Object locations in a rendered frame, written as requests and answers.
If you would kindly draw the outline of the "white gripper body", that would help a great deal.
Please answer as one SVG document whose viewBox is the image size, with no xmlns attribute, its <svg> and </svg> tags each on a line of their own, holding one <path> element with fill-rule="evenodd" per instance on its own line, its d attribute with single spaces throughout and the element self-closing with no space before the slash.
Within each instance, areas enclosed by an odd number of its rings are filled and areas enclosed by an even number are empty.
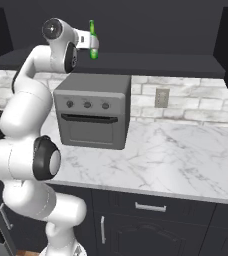
<svg viewBox="0 0 228 256">
<path fill-rule="evenodd" d="M 89 49 L 94 49 L 94 50 L 99 49 L 99 40 L 98 40 L 96 34 L 91 34 L 90 35 Z"/>
</svg>

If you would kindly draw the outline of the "green beer bottle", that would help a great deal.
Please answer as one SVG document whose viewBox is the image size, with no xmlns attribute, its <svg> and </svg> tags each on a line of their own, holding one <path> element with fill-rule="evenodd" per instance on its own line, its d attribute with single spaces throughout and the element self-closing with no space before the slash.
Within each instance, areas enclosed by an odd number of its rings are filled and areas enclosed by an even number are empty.
<svg viewBox="0 0 228 256">
<path fill-rule="evenodd" d="M 89 21 L 89 28 L 90 28 L 90 35 L 91 34 L 96 34 L 93 20 Z M 98 58 L 98 50 L 90 49 L 90 58 L 91 59 L 97 59 Z"/>
</svg>

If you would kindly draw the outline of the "dark base cabinet door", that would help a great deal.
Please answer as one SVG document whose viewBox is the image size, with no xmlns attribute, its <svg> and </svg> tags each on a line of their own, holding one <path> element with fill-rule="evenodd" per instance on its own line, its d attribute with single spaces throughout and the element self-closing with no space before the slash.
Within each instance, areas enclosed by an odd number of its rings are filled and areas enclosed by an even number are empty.
<svg viewBox="0 0 228 256">
<path fill-rule="evenodd" d="M 228 205 L 216 206 L 199 256 L 228 256 Z"/>
<path fill-rule="evenodd" d="M 105 216 L 106 242 L 100 219 Z M 96 212 L 98 256 L 198 256 L 206 227 Z"/>
</svg>

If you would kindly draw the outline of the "grey toaster oven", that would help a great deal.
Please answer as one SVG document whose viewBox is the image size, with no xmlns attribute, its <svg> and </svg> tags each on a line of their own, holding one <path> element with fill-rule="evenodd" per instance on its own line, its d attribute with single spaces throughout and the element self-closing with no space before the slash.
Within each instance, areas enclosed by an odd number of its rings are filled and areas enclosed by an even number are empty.
<svg viewBox="0 0 228 256">
<path fill-rule="evenodd" d="M 116 150 L 125 147 L 130 123 L 129 75 L 72 73 L 53 96 L 64 145 Z"/>
</svg>

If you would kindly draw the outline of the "dark drawer front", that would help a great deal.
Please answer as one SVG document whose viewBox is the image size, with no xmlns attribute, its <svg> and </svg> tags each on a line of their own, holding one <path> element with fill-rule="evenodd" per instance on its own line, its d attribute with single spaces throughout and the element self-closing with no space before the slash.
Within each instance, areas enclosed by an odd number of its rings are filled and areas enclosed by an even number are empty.
<svg viewBox="0 0 228 256">
<path fill-rule="evenodd" d="M 93 208 L 96 212 L 127 215 L 149 219 L 208 226 L 215 204 L 209 202 L 159 197 L 107 190 L 92 191 Z M 135 202 L 144 205 L 167 206 L 166 212 L 135 208 Z"/>
</svg>

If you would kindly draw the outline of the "dark open wall cabinet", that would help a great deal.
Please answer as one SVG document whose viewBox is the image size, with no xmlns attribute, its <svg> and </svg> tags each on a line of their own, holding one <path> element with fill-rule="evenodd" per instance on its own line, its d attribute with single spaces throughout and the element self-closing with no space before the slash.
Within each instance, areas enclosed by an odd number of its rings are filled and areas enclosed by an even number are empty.
<svg viewBox="0 0 228 256">
<path fill-rule="evenodd" d="M 0 0 L 13 49 L 0 70 L 16 70 L 45 42 L 41 26 L 60 18 L 74 28 L 95 24 L 99 57 L 78 53 L 84 73 L 222 78 L 214 57 L 221 7 L 210 0 Z"/>
</svg>

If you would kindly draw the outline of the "grey wall socket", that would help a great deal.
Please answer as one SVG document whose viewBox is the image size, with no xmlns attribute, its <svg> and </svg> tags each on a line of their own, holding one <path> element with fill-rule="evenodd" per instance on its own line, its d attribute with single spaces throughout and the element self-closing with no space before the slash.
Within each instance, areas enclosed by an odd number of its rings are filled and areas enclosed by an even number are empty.
<svg viewBox="0 0 228 256">
<path fill-rule="evenodd" d="M 169 101 L 169 89 L 156 89 L 155 96 L 155 107 L 156 108 L 167 108 Z"/>
</svg>

